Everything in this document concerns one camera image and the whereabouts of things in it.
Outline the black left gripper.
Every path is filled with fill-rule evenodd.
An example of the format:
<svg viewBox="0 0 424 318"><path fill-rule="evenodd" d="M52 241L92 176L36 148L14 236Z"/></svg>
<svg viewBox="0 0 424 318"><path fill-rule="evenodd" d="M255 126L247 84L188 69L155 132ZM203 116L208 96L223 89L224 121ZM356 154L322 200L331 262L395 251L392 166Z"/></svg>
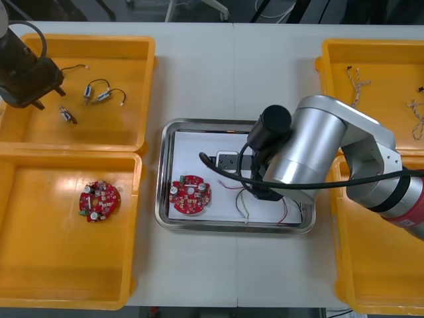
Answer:
<svg viewBox="0 0 424 318"><path fill-rule="evenodd" d="M24 109L29 105L43 110L41 97L55 91L61 97L66 95L61 85L64 75L50 58L41 58L29 67L6 70L1 68L1 97L8 105Z"/></svg>

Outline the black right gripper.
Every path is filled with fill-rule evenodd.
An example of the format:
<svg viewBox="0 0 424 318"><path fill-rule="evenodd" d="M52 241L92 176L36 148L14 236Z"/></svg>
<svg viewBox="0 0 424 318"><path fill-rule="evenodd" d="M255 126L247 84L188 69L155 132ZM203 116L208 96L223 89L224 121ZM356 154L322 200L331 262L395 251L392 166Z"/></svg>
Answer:
<svg viewBox="0 0 424 318"><path fill-rule="evenodd" d="M270 152L268 150L254 151L252 153L251 162L251 177L253 180L262 181L266 169L269 166ZM255 198L264 201L279 201L282 199L282 195L276 193L268 187L251 185L253 195Z"/></svg>

